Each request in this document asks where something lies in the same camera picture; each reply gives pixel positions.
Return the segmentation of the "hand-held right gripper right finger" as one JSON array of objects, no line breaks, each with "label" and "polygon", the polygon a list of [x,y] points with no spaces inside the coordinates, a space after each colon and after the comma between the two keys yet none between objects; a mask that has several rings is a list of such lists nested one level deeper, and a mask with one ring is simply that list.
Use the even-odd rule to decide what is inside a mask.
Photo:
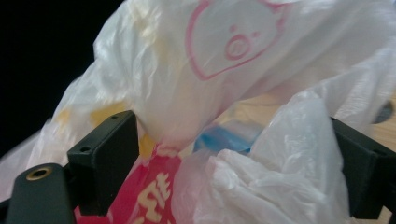
[{"label": "hand-held right gripper right finger", "polygon": [[396,218],[396,152],[338,119],[332,126],[344,160],[349,214],[379,218],[386,207]]}]

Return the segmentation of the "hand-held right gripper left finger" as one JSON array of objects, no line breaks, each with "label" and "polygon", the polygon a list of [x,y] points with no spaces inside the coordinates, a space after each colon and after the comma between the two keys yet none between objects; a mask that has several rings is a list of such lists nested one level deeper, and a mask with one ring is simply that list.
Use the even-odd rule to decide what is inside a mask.
[{"label": "hand-held right gripper left finger", "polygon": [[112,115],[67,151],[83,216],[105,216],[138,158],[135,114]]}]

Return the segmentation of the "white plastic bag pink print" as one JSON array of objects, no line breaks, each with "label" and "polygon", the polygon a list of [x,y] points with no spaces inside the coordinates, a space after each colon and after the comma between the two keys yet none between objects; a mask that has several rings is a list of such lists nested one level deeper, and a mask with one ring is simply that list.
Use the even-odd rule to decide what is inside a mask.
[{"label": "white plastic bag pink print", "polygon": [[[396,91],[391,0],[124,0],[29,145],[66,164],[106,117],[137,117],[138,159],[104,217],[78,224],[351,224],[332,119],[366,132]],[[193,151],[207,128],[263,127],[248,154]]]}]

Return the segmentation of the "blue packet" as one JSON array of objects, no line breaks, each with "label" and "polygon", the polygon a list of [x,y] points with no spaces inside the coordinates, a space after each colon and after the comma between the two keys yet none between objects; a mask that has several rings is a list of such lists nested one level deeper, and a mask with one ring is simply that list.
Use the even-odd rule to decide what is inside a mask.
[{"label": "blue packet", "polygon": [[256,123],[230,121],[205,129],[195,140],[193,151],[208,149],[219,152],[223,149],[248,154],[263,127]]}]

